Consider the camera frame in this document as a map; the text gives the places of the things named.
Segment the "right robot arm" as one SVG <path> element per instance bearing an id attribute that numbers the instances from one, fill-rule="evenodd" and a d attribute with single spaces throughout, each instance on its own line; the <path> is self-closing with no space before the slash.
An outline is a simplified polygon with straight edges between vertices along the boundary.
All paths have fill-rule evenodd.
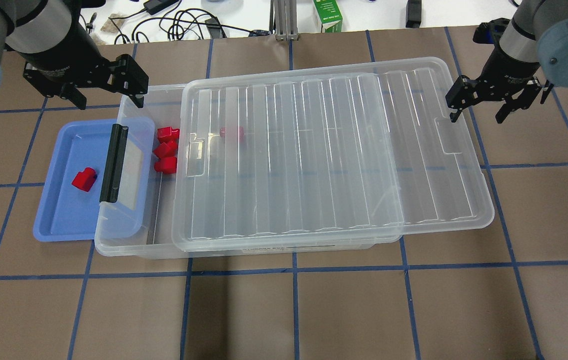
<path id="1" fill-rule="evenodd" d="M 465 109 L 485 101 L 501 102 L 496 121 L 528 109 L 537 97 L 568 88 L 568 0 L 524 0 L 511 19 L 478 25 L 474 43 L 493 50 L 482 73 L 461 75 L 445 96 L 455 122 Z"/>

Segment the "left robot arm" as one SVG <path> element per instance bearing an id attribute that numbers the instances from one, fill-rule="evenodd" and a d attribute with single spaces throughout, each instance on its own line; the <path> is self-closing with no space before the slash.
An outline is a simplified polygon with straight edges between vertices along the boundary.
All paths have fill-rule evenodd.
<path id="1" fill-rule="evenodd" d="M 5 49 L 26 61 L 23 77 L 44 97 L 70 101 L 85 109 L 81 89 L 122 94 L 144 105 L 149 77 L 129 54 L 103 57 L 79 23 L 82 9 L 103 0 L 0 0 L 0 62 Z M 0 66 L 0 83 L 2 68 Z"/>

